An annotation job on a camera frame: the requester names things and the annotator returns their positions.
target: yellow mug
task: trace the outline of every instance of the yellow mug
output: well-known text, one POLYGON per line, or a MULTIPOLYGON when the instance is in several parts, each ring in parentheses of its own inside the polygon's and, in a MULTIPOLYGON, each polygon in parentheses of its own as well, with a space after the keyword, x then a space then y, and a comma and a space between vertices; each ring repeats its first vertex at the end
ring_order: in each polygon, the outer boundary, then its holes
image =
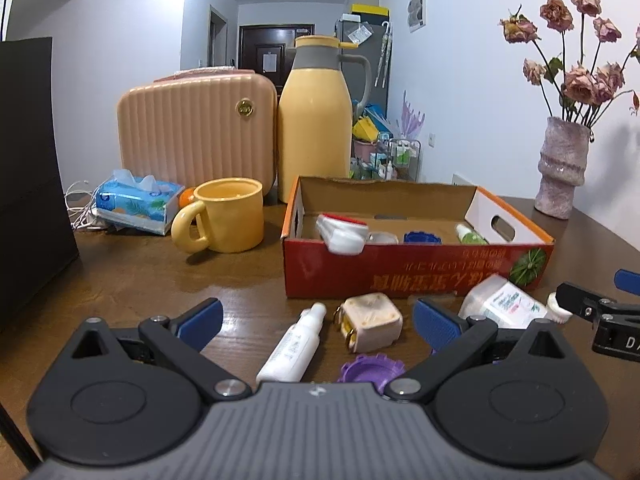
POLYGON ((196 200, 182 208, 171 226, 174 244, 187 253, 206 248, 218 253, 241 253, 264 237, 262 184, 250 178, 219 178, 200 184, 196 200), (196 218, 199 238, 191 238, 196 218))

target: flower vase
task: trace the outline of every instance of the flower vase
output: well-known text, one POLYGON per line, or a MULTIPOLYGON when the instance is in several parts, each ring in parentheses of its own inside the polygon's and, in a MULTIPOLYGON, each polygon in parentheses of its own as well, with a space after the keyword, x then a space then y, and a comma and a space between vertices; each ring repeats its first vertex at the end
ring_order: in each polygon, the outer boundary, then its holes
POLYGON ((545 215, 567 220, 574 207, 576 186, 584 184, 590 130, 577 123, 549 117, 540 149, 542 173, 534 207, 545 215))

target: green bottle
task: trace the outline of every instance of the green bottle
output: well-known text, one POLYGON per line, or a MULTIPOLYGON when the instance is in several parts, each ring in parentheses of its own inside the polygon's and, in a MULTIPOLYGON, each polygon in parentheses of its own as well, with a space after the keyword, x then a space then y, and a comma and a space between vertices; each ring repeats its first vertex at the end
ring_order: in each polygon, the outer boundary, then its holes
POLYGON ((487 242, 478 233, 469 229, 464 224, 456 225, 456 233, 458 234, 458 240, 465 245, 487 245, 487 242))

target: brown tabletop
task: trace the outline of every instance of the brown tabletop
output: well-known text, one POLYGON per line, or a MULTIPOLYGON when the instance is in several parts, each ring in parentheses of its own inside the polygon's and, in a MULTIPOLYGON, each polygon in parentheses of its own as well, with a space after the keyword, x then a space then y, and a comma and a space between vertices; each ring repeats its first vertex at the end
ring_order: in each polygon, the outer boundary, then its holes
MULTIPOLYGON (((533 211, 532 200, 509 202, 557 239, 535 298, 546 302, 559 283, 571 281, 619 301, 640 303, 616 290, 612 281, 620 268, 640 269, 640 253, 633 247, 579 211, 562 222, 533 211)), ((153 314, 175 317, 205 298, 220 298, 223 329, 204 353, 254 385, 286 329, 310 306, 309 301, 285 297, 279 239, 284 211, 282 204, 266 206, 264 242, 242 254, 186 256, 170 237, 131 230, 77 234, 81 259, 41 291, 0 336, 0 399, 21 430, 26 432, 29 396, 73 330, 89 316, 101 316, 114 327, 136 326, 153 314)), ((325 303, 332 312, 340 301, 325 303)), ((384 351, 411 367, 428 355, 429 347, 412 330, 411 300, 396 300, 396 305, 404 315, 404 330, 399 342, 384 351)), ((564 334, 609 403, 609 429, 595 462, 616 479, 630 479, 640 470, 640 364, 592 352, 593 332, 581 319, 565 325, 564 334)), ((334 381, 340 366, 352 358, 326 322, 304 380, 334 381)), ((0 478, 23 475, 21 464, 0 440, 0 478)))

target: framed picture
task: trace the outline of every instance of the framed picture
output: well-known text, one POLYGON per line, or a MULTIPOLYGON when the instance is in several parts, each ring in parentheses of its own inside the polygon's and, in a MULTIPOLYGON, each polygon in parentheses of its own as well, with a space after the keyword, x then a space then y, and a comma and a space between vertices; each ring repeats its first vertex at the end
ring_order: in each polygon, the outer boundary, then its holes
POLYGON ((426 0, 409 0, 409 5, 406 8, 408 13, 406 22, 409 25, 409 30, 415 32, 419 28, 423 28, 426 24, 426 0))

